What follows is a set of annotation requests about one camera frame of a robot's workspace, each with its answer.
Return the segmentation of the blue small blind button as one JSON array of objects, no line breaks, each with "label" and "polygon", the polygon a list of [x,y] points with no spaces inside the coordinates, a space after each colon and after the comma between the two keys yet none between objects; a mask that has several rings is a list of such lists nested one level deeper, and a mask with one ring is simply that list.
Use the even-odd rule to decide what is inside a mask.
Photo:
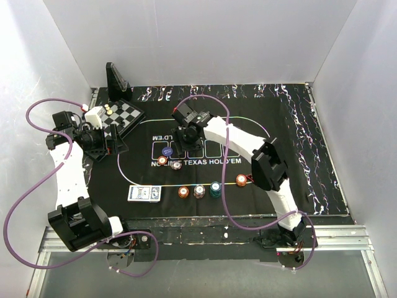
[{"label": "blue small blind button", "polygon": [[171,147],[164,147],[161,150],[162,156],[170,157],[173,154],[173,149]]}]

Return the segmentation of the pink chips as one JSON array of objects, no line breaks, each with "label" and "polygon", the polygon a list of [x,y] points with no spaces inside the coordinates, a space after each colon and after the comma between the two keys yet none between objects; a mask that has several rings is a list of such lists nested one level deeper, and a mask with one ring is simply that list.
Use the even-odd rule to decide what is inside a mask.
[{"label": "pink chips", "polygon": [[179,169],[182,168],[182,162],[181,162],[181,161],[173,161],[173,162],[170,164],[170,167],[171,167],[173,170],[179,170]]}]

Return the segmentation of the orange chips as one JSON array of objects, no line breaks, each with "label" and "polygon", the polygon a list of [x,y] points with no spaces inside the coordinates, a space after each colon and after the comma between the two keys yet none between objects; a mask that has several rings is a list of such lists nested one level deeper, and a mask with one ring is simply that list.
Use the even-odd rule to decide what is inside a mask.
[{"label": "orange chips", "polygon": [[159,165],[166,165],[168,162],[168,158],[166,156],[160,156],[157,162]]},{"label": "orange chips", "polygon": [[244,187],[247,184],[247,182],[248,182],[248,179],[247,179],[246,175],[244,175],[244,174],[237,175],[237,177],[236,177],[237,186]]}]

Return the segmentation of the orange poker chip stack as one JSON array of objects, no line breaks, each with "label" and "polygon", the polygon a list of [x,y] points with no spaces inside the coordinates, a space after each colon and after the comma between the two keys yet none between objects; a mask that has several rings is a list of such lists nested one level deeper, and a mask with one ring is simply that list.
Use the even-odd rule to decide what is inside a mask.
[{"label": "orange poker chip stack", "polygon": [[178,195],[180,198],[187,198],[189,196],[189,188],[187,186],[181,186],[178,189]]}]

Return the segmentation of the green poker chip stack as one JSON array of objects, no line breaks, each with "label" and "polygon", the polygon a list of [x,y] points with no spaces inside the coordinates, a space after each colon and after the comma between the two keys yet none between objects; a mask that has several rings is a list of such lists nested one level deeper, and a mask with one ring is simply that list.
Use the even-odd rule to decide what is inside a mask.
[{"label": "green poker chip stack", "polygon": [[213,198],[221,197],[221,184],[217,181],[214,181],[210,185],[210,195]]}]

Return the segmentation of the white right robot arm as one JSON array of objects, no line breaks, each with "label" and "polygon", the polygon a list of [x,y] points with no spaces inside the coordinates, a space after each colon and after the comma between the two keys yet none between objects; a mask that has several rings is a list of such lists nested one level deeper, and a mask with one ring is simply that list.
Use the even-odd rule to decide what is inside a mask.
[{"label": "white right robot arm", "polygon": [[251,165],[252,183],[267,193],[277,214],[281,241],[290,247],[302,241],[305,224],[298,213],[290,189],[288,165],[276,138],[268,142],[208,112],[174,111],[172,117],[179,124],[173,135],[180,153],[196,149],[204,138],[246,159]]}]

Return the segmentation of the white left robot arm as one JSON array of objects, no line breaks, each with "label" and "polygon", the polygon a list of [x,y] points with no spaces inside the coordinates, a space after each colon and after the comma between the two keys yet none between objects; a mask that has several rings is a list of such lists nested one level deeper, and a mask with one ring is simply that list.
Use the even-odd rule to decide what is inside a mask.
[{"label": "white left robot arm", "polygon": [[118,248],[126,248],[132,233],[122,227],[119,217],[109,217],[89,197],[83,173],[83,150],[92,148],[100,130],[79,130],[76,124],[63,124],[46,138],[56,166],[57,199],[48,222],[70,251],[110,238]]}]

